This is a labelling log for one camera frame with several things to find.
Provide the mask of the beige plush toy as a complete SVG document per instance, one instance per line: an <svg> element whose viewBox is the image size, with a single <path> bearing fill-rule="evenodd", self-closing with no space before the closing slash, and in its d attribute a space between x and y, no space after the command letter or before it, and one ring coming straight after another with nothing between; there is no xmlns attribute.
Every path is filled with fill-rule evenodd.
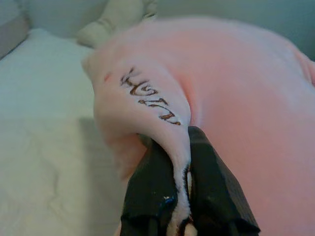
<svg viewBox="0 0 315 236"><path fill-rule="evenodd" d="M157 16L158 0L109 0L101 16L77 32L81 45L95 48L115 33Z"/></svg>

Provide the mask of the pink embroidered plush pillow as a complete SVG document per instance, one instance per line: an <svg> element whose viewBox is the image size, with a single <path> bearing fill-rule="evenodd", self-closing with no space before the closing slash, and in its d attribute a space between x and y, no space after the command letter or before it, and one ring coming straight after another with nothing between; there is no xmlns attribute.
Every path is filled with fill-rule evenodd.
<svg viewBox="0 0 315 236"><path fill-rule="evenodd" d="M151 141L172 162L166 236L197 236L190 126L237 178L259 236L315 236L315 62L291 42L232 20L156 20L112 37L83 68L126 189Z"/></svg>

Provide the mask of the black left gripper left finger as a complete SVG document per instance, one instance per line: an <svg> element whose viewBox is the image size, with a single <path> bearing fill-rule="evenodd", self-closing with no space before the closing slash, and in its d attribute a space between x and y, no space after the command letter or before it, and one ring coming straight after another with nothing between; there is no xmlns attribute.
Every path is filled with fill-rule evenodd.
<svg viewBox="0 0 315 236"><path fill-rule="evenodd" d="M128 181L120 236L166 236L177 200L172 162L165 150L151 141Z"/></svg>

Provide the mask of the white quilted mattress pad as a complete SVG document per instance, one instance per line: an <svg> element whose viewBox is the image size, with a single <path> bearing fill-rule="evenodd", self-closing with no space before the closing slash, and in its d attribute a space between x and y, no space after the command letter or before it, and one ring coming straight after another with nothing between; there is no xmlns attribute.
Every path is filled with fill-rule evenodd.
<svg viewBox="0 0 315 236"><path fill-rule="evenodd" d="M123 188L93 119L89 49L33 29L0 60L0 236L113 236Z"/></svg>

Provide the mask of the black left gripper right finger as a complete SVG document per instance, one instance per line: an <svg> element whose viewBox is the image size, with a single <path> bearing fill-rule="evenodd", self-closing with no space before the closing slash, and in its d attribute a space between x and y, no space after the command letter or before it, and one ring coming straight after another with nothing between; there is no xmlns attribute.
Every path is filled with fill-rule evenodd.
<svg viewBox="0 0 315 236"><path fill-rule="evenodd" d="M190 126L188 131L190 209L197 236L259 236L260 228L237 178L200 128Z"/></svg>

